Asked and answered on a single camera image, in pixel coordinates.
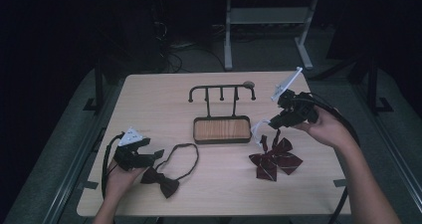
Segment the wooden table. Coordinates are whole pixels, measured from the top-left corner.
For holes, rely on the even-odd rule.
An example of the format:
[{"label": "wooden table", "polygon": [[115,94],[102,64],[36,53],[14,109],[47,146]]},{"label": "wooden table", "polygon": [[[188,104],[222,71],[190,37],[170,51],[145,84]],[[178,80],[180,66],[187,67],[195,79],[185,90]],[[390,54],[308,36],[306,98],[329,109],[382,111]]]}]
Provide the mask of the wooden table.
[{"label": "wooden table", "polygon": [[[292,72],[268,73],[213,73],[178,75],[129,76],[122,88],[105,137],[88,178],[101,183],[102,163],[106,145],[111,139],[130,126],[151,138],[149,146],[139,153],[154,153],[164,148],[167,158],[177,143],[193,142],[193,120],[206,116],[207,109],[202,92],[193,94],[188,101],[189,90],[202,85],[236,85],[245,81],[255,83],[256,100],[251,92],[239,89],[237,115],[247,115],[251,125],[263,118],[271,118],[281,110],[270,96],[274,85]],[[309,87],[302,74],[294,81],[291,90],[308,92]],[[230,115],[232,93],[220,102],[219,91],[210,90],[211,114]],[[302,131],[281,129],[281,137],[293,144],[292,153],[303,164],[291,175],[278,170],[277,182],[257,179],[256,166],[249,155],[263,150],[253,139],[249,143],[198,145],[199,162],[191,175],[180,180],[177,192],[166,199],[158,184],[139,184],[136,181],[123,197],[117,215],[129,216],[243,216],[243,215],[297,215],[331,214],[341,196],[343,187],[335,187],[333,181],[344,179],[332,148],[317,143]],[[262,125],[259,134],[265,134],[272,142],[276,131]],[[117,145],[115,142],[111,155]],[[168,177],[176,178],[187,172],[195,160],[194,148],[177,149],[170,162],[160,168]],[[84,189],[78,206],[82,216],[94,216],[103,202],[101,186]],[[350,213],[348,201],[342,209]]]}]

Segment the person's right hand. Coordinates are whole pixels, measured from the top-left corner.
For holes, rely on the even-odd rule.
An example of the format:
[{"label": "person's right hand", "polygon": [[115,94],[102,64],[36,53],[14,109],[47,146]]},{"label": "person's right hand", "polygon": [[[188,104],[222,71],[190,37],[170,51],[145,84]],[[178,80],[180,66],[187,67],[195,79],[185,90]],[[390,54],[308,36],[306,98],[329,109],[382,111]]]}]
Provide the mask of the person's right hand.
[{"label": "person's right hand", "polygon": [[357,145],[347,128],[331,113],[318,106],[314,109],[318,114],[316,123],[302,122],[293,127],[307,132],[316,141],[335,149],[345,145]]}]

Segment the black bow tie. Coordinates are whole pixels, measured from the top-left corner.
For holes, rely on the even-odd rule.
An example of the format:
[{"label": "black bow tie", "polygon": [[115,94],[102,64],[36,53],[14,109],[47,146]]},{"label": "black bow tie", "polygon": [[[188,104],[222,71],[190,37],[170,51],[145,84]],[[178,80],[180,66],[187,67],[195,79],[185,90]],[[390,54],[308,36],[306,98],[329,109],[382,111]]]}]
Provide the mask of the black bow tie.
[{"label": "black bow tie", "polygon": [[[167,162],[170,159],[170,156],[173,154],[173,152],[178,147],[186,147],[186,146],[194,146],[195,149],[196,149],[195,163],[193,164],[192,168],[186,174],[184,174],[184,175],[182,175],[182,176],[180,176],[176,179],[170,179],[170,178],[164,176],[164,174],[156,171],[159,166],[161,166],[163,163]],[[179,187],[179,184],[180,184],[179,180],[182,179],[183,177],[189,175],[193,171],[196,164],[198,163],[198,159],[199,159],[199,152],[198,152],[198,147],[195,144],[193,144],[193,143],[177,144],[173,147],[173,149],[171,150],[170,154],[168,155],[168,157],[165,161],[162,161],[155,168],[149,167],[143,173],[143,176],[142,176],[142,179],[140,180],[140,183],[144,183],[144,184],[152,184],[154,182],[159,183],[162,194],[164,194],[165,198],[169,198],[171,195],[174,194],[174,192],[177,191],[177,188]]]},{"label": "black bow tie", "polygon": [[161,189],[162,194],[165,198],[169,198],[176,192],[179,187],[179,181],[165,177],[164,174],[158,173],[153,167],[149,167],[145,173],[143,173],[140,183],[151,184],[157,182]]}]

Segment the table leg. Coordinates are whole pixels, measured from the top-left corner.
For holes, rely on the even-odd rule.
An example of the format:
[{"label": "table leg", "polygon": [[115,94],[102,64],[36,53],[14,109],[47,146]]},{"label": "table leg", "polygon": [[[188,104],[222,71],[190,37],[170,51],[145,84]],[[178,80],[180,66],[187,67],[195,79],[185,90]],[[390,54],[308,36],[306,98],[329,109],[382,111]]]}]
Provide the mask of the table leg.
[{"label": "table leg", "polygon": [[232,46],[230,44],[230,10],[231,0],[227,0],[226,9],[226,40],[224,41],[224,69],[231,71],[233,69],[232,64]]},{"label": "table leg", "polygon": [[300,36],[295,38],[296,46],[298,47],[304,66],[308,70],[313,68],[313,64],[311,62],[310,56],[308,55],[307,49],[305,48],[305,39],[307,38],[308,30],[310,29],[316,6],[317,0],[313,0],[308,10],[307,17],[305,18],[304,30],[302,31]]}]

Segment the white tag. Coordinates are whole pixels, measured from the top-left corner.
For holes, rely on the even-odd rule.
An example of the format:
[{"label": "white tag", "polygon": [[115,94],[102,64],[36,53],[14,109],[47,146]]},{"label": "white tag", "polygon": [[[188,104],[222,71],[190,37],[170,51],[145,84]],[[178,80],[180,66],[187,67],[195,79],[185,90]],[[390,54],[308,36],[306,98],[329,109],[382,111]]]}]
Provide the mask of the white tag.
[{"label": "white tag", "polygon": [[299,75],[299,73],[302,71],[302,68],[296,67],[296,72],[292,73],[287,79],[280,82],[278,85],[276,85],[276,89],[274,90],[274,94],[271,97],[271,100],[273,102],[279,98],[279,96],[282,95],[283,92],[285,92],[288,87],[292,84],[292,82],[295,80],[295,78]]},{"label": "white tag", "polygon": [[124,134],[121,141],[118,143],[119,146],[125,146],[134,142],[141,141],[143,139],[142,134],[130,127]]}]

